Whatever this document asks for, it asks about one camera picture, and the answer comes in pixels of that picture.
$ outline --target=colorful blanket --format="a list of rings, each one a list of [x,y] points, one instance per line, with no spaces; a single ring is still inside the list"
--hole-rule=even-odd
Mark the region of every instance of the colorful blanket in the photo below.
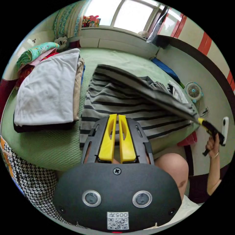
[[[45,42],[42,43],[40,45],[37,45],[27,51],[25,51],[20,58],[18,59],[18,61],[16,62],[17,68],[19,70],[19,68],[23,65],[23,64],[28,64],[31,61],[35,60],[36,58],[38,58],[41,54],[43,54],[44,52],[52,49],[52,48],[58,48],[59,44],[54,43],[54,42]]]

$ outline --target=white device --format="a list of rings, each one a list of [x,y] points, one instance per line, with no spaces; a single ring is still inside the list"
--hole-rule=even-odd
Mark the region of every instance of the white device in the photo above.
[[[202,88],[195,82],[188,82],[185,86],[185,92],[193,103],[196,103],[204,96]]]
[[[222,127],[222,134],[224,136],[224,142],[223,142],[222,146],[225,146],[225,144],[226,144],[226,140],[227,140],[227,136],[228,136],[228,124],[229,124],[229,118],[224,117],[223,118],[223,127]]]

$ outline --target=curtain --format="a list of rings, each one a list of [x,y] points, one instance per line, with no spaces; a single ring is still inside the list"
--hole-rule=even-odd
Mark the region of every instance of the curtain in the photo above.
[[[83,13],[91,0],[81,0],[59,10],[54,21],[55,38],[80,36]]]

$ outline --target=stuffed toy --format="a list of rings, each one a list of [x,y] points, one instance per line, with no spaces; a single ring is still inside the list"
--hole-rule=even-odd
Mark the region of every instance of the stuffed toy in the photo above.
[[[64,37],[58,37],[54,42],[59,44],[59,48],[57,49],[58,51],[61,51],[63,49],[68,48],[69,42],[67,40],[68,38],[66,36]]]

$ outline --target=stack of clothes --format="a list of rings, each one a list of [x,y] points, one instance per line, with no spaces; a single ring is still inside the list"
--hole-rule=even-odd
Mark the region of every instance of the stack of clothes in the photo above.
[[[33,50],[27,51],[17,62],[20,79],[13,125],[18,133],[70,129],[79,119],[84,60],[77,48],[62,53],[56,49],[50,48],[47,55],[41,53],[33,61],[22,59]]]

